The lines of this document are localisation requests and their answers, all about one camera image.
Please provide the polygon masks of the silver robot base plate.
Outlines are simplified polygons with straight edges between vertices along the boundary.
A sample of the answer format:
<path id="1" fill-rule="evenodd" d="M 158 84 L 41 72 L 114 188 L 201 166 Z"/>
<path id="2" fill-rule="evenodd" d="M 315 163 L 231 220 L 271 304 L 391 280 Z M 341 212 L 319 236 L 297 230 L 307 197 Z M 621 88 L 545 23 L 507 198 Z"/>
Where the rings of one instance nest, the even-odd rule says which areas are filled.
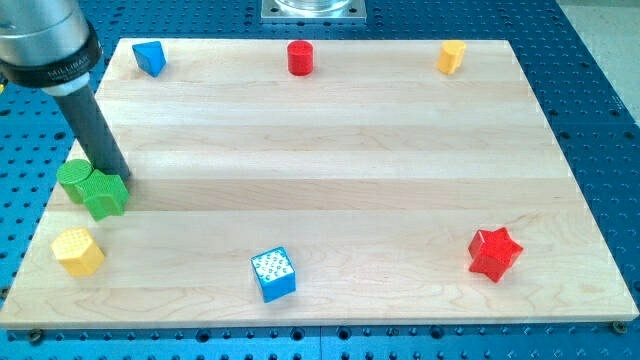
<path id="1" fill-rule="evenodd" d="M 364 23 L 365 0 L 262 0 L 262 23 Z"/>

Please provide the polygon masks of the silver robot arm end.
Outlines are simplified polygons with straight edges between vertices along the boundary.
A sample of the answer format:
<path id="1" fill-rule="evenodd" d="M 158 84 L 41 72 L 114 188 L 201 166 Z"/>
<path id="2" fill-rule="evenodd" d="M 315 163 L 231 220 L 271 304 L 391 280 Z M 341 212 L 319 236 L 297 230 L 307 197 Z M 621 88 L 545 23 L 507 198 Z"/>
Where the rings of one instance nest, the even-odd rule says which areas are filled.
<path id="1" fill-rule="evenodd" d="M 77 0 L 1 0 L 1 74 L 8 81 L 67 96 L 89 84 L 101 55 Z"/>

